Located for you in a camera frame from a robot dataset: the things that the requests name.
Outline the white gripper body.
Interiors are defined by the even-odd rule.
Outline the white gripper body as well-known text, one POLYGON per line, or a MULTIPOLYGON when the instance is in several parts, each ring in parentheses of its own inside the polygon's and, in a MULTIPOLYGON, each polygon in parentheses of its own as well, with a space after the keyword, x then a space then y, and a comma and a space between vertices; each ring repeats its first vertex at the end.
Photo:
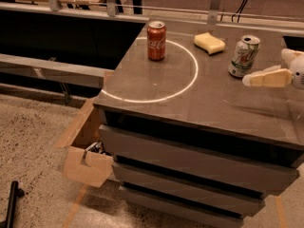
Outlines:
POLYGON ((293 73, 292 85, 298 89, 304 89, 304 55, 291 61, 290 71, 293 73))

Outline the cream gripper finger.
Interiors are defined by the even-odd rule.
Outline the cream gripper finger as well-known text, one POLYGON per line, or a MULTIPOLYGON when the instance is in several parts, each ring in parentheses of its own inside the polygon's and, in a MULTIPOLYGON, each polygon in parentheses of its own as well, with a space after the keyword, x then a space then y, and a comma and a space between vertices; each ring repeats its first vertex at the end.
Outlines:
POLYGON ((281 50, 281 58, 286 63, 287 66, 290 65, 291 61, 298 56, 303 55, 303 51, 293 50, 289 48, 284 48, 281 50))
POLYGON ((247 74, 242 82, 245 86, 251 87, 285 87, 293 80, 293 73, 281 66, 270 66, 264 70, 247 74))

